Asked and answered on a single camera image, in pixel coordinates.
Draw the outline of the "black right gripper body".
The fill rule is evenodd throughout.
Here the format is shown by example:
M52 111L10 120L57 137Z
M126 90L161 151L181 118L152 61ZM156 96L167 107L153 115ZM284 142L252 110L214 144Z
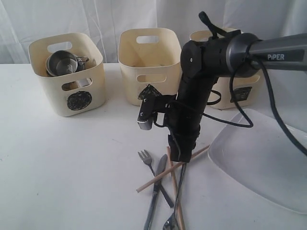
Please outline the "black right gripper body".
M205 93L168 95L165 126L170 131L169 146L195 146L206 107Z

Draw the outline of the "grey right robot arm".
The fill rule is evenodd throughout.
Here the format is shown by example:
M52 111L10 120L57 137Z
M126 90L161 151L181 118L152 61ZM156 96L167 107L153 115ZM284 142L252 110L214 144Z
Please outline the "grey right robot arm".
M219 77L250 77L262 70L269 93L272 113L288 139L302 152L298 142L278 114L268 70L307 69L307 36L296 34L271 40L260 40L254 34L232 32L223 38L206 42L188 41L181 52L182 77L177 97L171 101L164 123L170 130L168 143L171 160L189 162L200 122L213 85Z

